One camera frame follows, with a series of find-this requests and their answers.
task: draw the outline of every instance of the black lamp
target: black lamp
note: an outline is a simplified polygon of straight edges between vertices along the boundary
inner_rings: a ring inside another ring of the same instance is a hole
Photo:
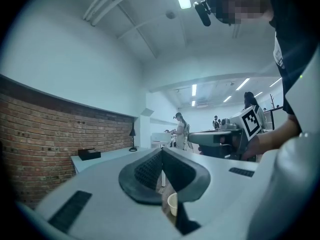
[[[132,136],[132,147],[129,149],[129,151],[135,152],[138,149],[135,147],[136,132],[135,132],[135,123],[134,122],[132,123],[132,129],[131,129],[131,132],[130,132],[129,136]]]

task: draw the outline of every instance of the black box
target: black box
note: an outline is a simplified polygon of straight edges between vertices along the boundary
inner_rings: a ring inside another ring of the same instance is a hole
[[[91,160],[101,158],[101,152],[96,151],[94,148],[79,149],[78,156],[81,158],[82,161]]]

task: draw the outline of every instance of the person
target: person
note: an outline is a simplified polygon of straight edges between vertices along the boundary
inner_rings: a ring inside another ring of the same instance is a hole
[[[220,125],[219,125],[219,122],[218,122],[218,116],[217,116],[217,115],[214,116],[214,120],[213,120],[213,122],[212,122],[212,125],[213,125],[213,129],[214,129],[214,130],[217,130],[217,129],[220,128]]]
[[[256,117],[258,119],[259,125],[261,126],[261,129],[266,129],[267,124],[265,121],[264,112],[262,111],[262,108],[258,105],[258,102],[251,91],[248,91],[244,94],[244,108],[247,109],[249,107],[252,107],[252,109],[256,113]]]
[[[294,2],[300,3],[299,9]],[[317,27],[307,24],[307,21],[315,20],[306,16],[310,12],[306,10],[302,0],[206,0],[206,3],[215,17],[223,23],[239,24],[246,19],[262,18],[275,28],[273,57],[282,77],[283,110],[288,117],[276,130],[257,134],[252,138],[242,159],[279,149],[283,143],[301,132],[285,95],[305,70],[317,48]]]
[[[176,148],[179,150],[186,150],[190,126],[187,124],[180,112],[176,113],[173,118],[178,121],[177,130],[174,131],[174,134],[176,135]]]

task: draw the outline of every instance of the brick wall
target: brick wall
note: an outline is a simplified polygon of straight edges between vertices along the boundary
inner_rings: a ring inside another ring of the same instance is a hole
[[[78,149],[130,147],[132,121],[0,78],[3,161],[18,199],[31,208],[75,175],[70,157]]]

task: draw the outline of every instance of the black slot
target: black slot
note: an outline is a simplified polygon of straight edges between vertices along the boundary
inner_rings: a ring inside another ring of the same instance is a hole
[[[67,233],[91,196],[88,192],[75,192],[48,222],[56,229]]]
[[[247,176],[247,177],[252,177],[255,174],[255,172],[252,170],[244,170],[244,169],[235,168],[235,167],[231,168],[229,172]]]

